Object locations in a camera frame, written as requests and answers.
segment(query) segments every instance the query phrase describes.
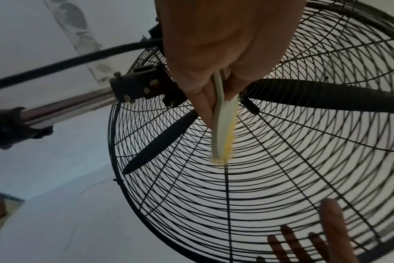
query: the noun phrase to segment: wire grille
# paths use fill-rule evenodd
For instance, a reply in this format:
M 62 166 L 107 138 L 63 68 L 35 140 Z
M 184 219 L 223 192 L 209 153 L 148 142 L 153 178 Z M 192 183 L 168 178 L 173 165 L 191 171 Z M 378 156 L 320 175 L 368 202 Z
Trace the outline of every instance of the wire grille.
M 165 63 L 156 50 L 133 66 Z M 265 78 L 344 83 L 394 92 L 394 18 L 355 1 L 309 1 L 282 61 Z M 266 237 L 290 226 L 323 239 L 323 198 L 343 208 L 355 253 L 370 262 L 394 249 L 394 114 L 321 110 L 253 101 L 240 107 L 234 156 L 211 162 L 198 119 L 151 162 L 123 176 L 132 157 L 193 107 L 161 97 L 112 107 L 109 149 L 116 178 L 139 218 L 183 255 L 205 262 L 277 262 Z

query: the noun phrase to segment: fan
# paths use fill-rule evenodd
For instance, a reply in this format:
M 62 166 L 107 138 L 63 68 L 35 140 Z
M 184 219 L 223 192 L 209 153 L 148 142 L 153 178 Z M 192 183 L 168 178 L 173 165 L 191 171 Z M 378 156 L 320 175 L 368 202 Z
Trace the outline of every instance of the fan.
M 160 51 L 132 69 L 164 66 Z M 159 239 L 196 262 L 270 262 L 266 237 L 284 241 L 286 224 L 320 261 L 307 234 L 325 238 L 318 210 L 329 197 L 361 262 L 394 249 L 393 17 L 357 1 L 308 1 L 281 62 L 247 87 L 238 120 L 234 156 L 217 166 L 188 101 L 112 106 L 115 181 Z

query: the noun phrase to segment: person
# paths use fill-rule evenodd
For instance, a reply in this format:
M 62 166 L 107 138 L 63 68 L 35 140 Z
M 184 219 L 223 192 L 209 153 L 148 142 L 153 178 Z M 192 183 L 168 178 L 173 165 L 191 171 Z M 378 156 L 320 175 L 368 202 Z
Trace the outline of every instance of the person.
M 213 124 L 216 95 L 211 76 L 226 70 L 225 99 L 266 76 L 285 54 L 301 19 L 306 0 L 155 0 L 168 68 L 179 88 L 207 125 Z M 358 263 L 350 245 L 342 210 L 325 199 L 320 211 L 326 244 L 309 239 L 330 263 Z M 281 232 L 299 262 L 312 259 L 293 231 Z M 276 237 L 268 243 L 280 263 L 290 259 Z M 264 262 L 262 257 L 257 262 Z

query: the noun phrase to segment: brass screw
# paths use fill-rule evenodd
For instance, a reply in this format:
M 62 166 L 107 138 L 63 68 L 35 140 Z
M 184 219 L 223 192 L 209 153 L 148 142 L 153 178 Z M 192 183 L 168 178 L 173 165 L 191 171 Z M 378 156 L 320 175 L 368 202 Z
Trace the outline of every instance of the brass screw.
M 158 86 L 159 85 L 159 80 L 158 79 L 153 79 L 153 80 L 151 80 L 151 82 L 149 84 L 151 86 Z

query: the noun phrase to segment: silver metal rod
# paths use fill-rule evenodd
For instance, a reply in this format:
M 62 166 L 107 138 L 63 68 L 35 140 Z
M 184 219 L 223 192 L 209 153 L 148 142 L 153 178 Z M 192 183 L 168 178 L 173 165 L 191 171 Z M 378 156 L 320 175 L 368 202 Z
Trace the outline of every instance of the silver metal rod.
M 118 100 L 109 86 L 34 109 L 23 110 L 21 118 L 32 128 L 42 129 L 116 102 Z

